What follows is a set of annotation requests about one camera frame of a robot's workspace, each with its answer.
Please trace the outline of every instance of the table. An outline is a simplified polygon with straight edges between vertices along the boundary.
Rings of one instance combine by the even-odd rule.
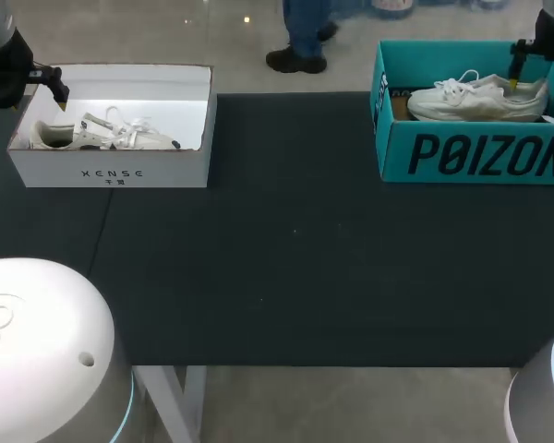
[[[380,181],[367,93],[221,95],[208,189],[25,189],[0,257],[87,275],[134,365],[516,366],[554,336],[554,187]]]

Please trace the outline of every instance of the cardboard box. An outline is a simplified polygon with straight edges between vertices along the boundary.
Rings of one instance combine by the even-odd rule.
[[[216,96],[208,66],[68,65],[66,112],[39,87],[8,153],[28,187],[206,187]],[[74,124],[86,112],[104,118],[116,106],[125,120],[149,117],[181,150],[31,150],[31,125]]]
[[[511,42],[381,42],[371,91],[379,173],[387,182],[554,185],[554,125],[411,121],[407,97],[459,78],[508,77]],[[521,81],[548,78],[554,64],[528,57]]]

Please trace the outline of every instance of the robotic arm end effector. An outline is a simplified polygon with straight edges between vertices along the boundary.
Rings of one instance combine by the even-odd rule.
[[[69,88],[62,82],[61,68],[36,66],[6,0],[0,0],[0,109],[17,107],[29,84],[47,86],[59,106],[66,109]]]
[[[515,88],[524,69],[529,54],[544,57],[554,62],[554,0],[544,0],[544,8],[536,21],[536,39],[520,40],[512,46],[512,63],[509,68],[511,86]]]

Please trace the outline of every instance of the table leg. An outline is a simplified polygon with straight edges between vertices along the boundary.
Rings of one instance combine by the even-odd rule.
[[[181,389],[173,366],[135,366],[173,443],[199,443],[206,366],[188,366]]]

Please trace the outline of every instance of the person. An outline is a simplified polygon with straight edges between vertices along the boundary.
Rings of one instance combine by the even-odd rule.
[[[338,30],[330,20],[331,0],[283,0],[289,45],[267,54],[267,65],[278,72],[318,74],[326,69],[322,43]]]

